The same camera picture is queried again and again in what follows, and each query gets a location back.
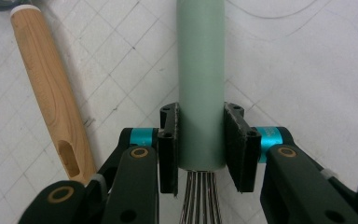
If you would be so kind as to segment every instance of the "white surface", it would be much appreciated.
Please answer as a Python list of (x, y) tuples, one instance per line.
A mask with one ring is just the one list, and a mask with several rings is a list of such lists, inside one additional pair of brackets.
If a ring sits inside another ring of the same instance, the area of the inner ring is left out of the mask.
[[(158, 127), (177, 101), (174, 0), (37, 2), (59, 46), (98, 165), (125, 127)], [(282, 125), (314, 159), (358, 186), (358, 1), (230, 0), (226, 99), (251, 125)], [(21, 61), (9, 12), (0, 12), (0, 223), (17, 221), (49, 183), (65, 178)], [(258, 194), (236, 193), (223, 170), (226, 223), (266, 223)], [(162, 224), (177, 200), (160, 197)]]

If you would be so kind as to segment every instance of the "handle hole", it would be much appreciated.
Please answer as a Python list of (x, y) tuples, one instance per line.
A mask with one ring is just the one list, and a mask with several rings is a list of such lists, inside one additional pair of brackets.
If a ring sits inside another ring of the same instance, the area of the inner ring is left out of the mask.
[(58, 153), (69, 177), (79, 175), (80, 170), (72, 146), (68, 142), (60, 140), (58, 141)]

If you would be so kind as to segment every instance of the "mint green handle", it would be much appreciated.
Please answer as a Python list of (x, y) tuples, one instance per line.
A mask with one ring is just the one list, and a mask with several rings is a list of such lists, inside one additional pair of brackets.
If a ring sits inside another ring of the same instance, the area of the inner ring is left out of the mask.
[(223, 0), (178, 0), (179, 167), (214, 171), (224, 156)]

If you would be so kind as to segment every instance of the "metal bolt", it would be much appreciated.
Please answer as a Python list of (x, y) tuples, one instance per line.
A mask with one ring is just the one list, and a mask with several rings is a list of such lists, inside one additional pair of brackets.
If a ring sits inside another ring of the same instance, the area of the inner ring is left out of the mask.
[(278, 152), (281, 153), (284, 157), (295, 157), (297, 156), (297, 153), (288, 147), (280, 147), (278, 149)]
[(138, 147), (131, 152), (131, 156), (135, 159), (145, 157), (147, 156), (147, 154), (149, 154), (149, 151), (147, 151), (146, 148), (142, 148), (142, 147)]
[(74, 192), (75, 192), (75, 190), (71, 186), (59, 187), (59, 188), (53, 190), (48, 195), (48, 202), (49, 203), (62, 203), (62, 202), (65, 202), (67, 199), (69, 199), (74, 194)]

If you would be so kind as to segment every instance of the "whisk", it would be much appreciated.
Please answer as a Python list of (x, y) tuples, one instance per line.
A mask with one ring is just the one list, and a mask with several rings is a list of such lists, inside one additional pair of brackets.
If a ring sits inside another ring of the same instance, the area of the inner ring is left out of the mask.
[(214, 171), (225, 167), (223, 0), (177, 0), (179, 167), (188, 170), (181, 224), (220, 224)]
[(220, 224), (219, 200), (214, 172), (188, 172), (180, 224)]

